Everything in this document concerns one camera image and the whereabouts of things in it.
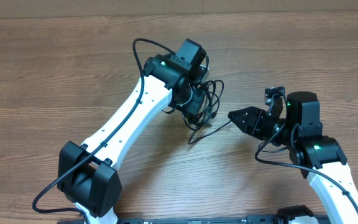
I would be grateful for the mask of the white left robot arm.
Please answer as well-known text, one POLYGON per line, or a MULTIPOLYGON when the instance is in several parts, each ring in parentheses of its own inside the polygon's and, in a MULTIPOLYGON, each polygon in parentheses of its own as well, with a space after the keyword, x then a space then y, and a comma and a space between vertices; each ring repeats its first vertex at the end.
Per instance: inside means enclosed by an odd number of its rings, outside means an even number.
POLYGON ((177 52, 157 54, 139 65, 133 92, 113 116, 81 145, 67 142, 59 156, 57 187, 73 202, 84 223, 116 223, 113 207, 122 190, 118 170, 136 139, 166 107, 197 124, 208 75, 200 44, 186 39, 177 52))

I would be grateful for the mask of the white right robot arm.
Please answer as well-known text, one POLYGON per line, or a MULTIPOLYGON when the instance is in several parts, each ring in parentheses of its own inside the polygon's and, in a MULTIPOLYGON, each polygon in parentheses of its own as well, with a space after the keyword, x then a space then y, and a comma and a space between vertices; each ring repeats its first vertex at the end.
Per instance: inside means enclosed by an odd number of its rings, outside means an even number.
POLYGON ((316 93, 296 91, 286 95, 283 88, 268 88, 265 103, 268 110, 250 106, 228 114, 243 133, 262 141, 256 153, 268 144, 288 149, 289 163, 257 161, 300 170, 331 223, 358 223, 358 191, 340 144, 323 135, 316 93))

